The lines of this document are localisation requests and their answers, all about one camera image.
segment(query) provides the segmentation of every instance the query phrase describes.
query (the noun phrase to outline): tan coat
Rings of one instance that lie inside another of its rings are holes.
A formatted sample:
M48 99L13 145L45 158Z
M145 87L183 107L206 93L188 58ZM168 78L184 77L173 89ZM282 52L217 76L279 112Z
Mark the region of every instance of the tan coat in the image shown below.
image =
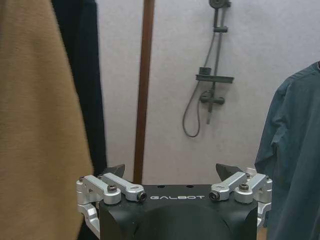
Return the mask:
M91 170L50 0L0 0L0 239L76 239Z

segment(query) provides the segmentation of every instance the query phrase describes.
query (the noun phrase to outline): dark blue jacket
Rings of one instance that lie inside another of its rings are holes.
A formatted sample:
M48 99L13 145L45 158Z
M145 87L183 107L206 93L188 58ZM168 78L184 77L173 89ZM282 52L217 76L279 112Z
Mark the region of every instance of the dark blue jacket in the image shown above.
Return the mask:
M320 69L315 63L276 91L255 167L273 180L268 240L320 236Z

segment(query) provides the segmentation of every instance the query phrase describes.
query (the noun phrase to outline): wooden door frame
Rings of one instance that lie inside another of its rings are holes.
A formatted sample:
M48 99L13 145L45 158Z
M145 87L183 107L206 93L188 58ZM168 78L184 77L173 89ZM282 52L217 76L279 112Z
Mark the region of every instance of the wooden door frame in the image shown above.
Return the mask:
M133 169L135 184L141 184L143 178L154 10L155 0L144 0Z

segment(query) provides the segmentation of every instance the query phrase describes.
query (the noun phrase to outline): hanging clothes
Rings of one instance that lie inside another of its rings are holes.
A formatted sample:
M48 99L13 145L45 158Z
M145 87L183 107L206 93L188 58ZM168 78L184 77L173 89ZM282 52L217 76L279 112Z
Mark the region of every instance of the hanging clothes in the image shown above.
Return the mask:
M71 66L96 176L107 167L97 5L94 0L52 0L52 5Z
M315 63L276 91L255 167L273 180L268 240L320 237L320 69Z
M0 239L74 240L75 182L91 173L50 1L0 1Z

